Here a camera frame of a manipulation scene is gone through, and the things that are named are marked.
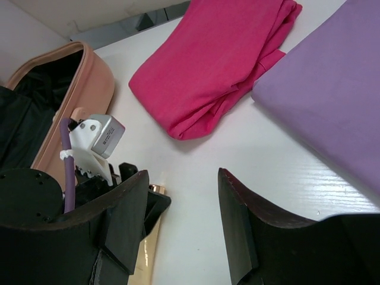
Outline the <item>gold cosmetic tube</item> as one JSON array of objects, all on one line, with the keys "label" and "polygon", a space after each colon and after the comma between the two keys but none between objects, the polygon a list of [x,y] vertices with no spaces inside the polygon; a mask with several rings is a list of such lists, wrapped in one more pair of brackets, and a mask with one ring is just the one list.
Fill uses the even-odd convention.
[{"label": "gold cosmetic tube", "polygon": [[[160,185],[151,184],[149,190],[165,194],[165,187]],[[134,274],[129,276],[128,284],[152,284],[159,228],[160,218],[153,231],[140,242]]]}]

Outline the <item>magenta cloth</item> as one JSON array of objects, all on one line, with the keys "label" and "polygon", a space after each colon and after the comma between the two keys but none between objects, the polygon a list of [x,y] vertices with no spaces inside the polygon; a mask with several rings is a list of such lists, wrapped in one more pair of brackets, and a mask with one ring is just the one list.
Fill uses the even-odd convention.
[{"label": "magenta cloth", "polygon": [[129,87],[170,137],[209,135],[284,56],[280,46],[301,11],[296,1],[191,1]]}]

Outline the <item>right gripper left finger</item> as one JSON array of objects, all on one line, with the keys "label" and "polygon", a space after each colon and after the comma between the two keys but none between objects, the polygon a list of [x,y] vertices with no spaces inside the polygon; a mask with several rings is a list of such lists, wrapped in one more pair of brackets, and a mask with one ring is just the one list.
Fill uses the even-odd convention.
[{"label": "right gripper left finger", "polygon": [[148,183],[140,171],[48,223],[1,222],[1,283],[126,284],[142,239]]}]

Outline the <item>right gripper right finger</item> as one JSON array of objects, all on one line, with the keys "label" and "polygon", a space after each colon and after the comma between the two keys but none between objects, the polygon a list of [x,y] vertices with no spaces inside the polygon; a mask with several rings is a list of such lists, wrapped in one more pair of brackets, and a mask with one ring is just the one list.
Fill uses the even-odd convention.
[{"label": "right gripper right finger", "polygon": [[379,215],[291,213],[218,171],[232,284],[378,284]]}]

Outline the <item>purple cloth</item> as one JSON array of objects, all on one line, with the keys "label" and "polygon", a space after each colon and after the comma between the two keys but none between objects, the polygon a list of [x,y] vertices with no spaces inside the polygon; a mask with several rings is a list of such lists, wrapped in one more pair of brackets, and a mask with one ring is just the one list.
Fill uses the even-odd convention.
[{"label": "purple cloth", "polygon": [[256,82],[252,98],[379,191],[379,2],[346,1]]}]

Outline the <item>pink hard-shell suitcase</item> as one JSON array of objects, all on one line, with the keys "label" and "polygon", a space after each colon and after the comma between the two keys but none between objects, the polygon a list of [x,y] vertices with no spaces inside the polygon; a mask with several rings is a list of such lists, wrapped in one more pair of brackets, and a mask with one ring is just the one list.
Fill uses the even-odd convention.
[{"label": "pink hard-shell suitcase", "polygon": [[114,89],[110,68],[84,42],[24,63],[1,87],[1,170],[41,170],[64,187],[60,120],[105,114]]}]

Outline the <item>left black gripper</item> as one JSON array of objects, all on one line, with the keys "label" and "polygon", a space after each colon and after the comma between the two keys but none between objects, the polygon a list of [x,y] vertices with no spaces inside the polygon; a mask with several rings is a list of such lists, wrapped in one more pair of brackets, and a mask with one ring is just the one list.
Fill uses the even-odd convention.
[{"label": "left black gripper", "polygon": [[[100,176],[88,177],[75,170],[75,207],[108,193],[138,172],[135,165],[122,163],[117,175],[110,167],[113,185]],[[64,213],[64,192],[51,175],[36,169],[1,171],[1,222],[48,223]]]}]

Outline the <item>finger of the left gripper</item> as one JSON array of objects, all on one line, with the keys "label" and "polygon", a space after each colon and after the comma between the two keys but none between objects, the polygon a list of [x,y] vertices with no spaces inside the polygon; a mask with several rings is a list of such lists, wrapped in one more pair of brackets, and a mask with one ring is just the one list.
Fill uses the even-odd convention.
[{"label": "finger of the left gripper", "polygon": [[171,197],[167,195],[152,190],[148,191],[144,224],[142,228],[143,238],[146,238],[153,231],[159,218],[169,208],[171,202]]}]

